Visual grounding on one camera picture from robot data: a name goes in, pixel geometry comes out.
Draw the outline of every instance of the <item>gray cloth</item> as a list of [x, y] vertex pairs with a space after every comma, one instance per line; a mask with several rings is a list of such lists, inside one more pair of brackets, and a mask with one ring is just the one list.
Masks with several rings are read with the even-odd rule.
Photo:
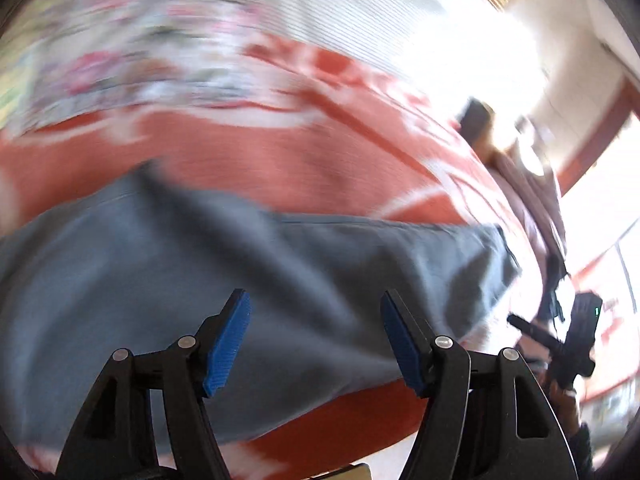
[[[241, 287], [252, 321], [207, 411], [220, 442], [253, 438], [400, 376], [385, 289], [460, 338], [517, 273], [496, 226], [276, 214], [142, 166], [0, 242], [0, 424], [60, 449], [116, 348], [164, 349]], [[168, 450], [161, 405], [154, 426]]]

